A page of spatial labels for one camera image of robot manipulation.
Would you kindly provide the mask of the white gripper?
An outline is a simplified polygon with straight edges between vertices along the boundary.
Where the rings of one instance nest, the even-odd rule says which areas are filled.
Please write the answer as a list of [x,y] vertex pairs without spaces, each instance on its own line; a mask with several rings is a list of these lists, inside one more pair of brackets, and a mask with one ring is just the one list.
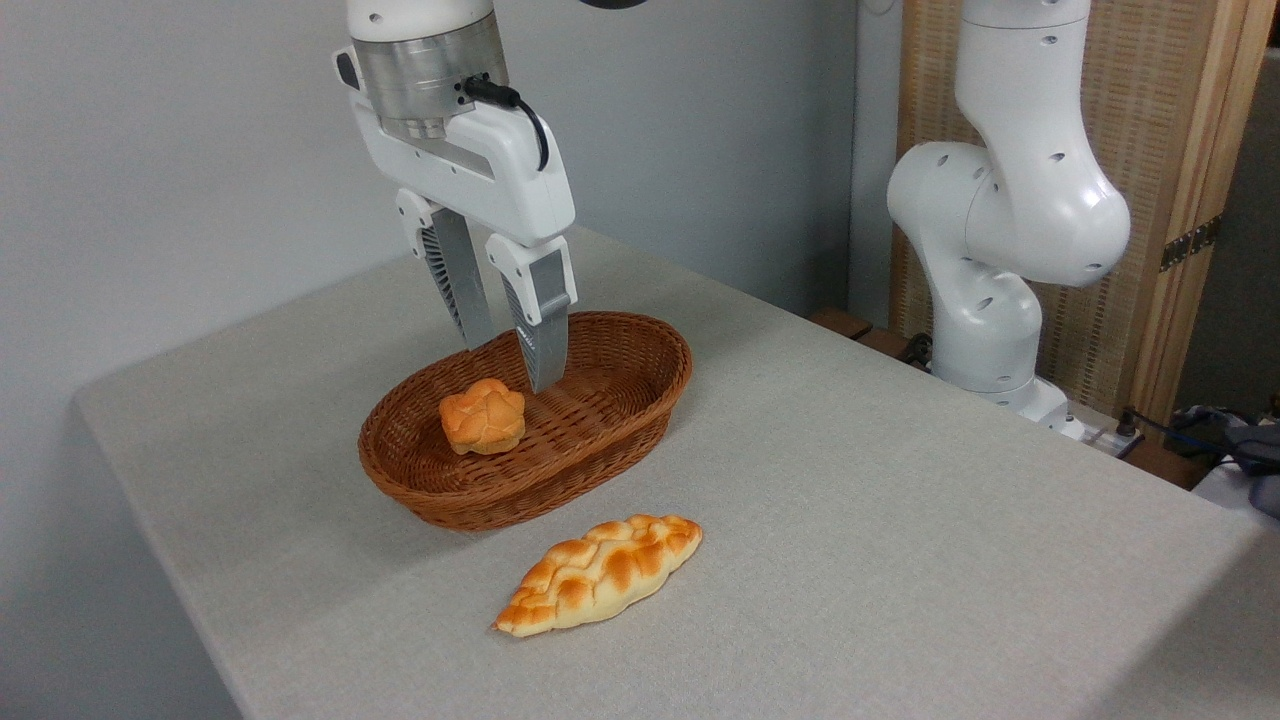
[[497,333],[463,217],[500,233],[486,255],[503,278],[532,392],[550,388],[564,374],[570,306],[579,301],[570,249],[557,236],[576,210],[553,132],[526,106],[507,106],[515,91],[486,73],[445,79],[452,117],[421,126],[383,118],[355,47],[333,61],[374,164],[402,187],[396,205],[410,249],[428,264],[466,347]]

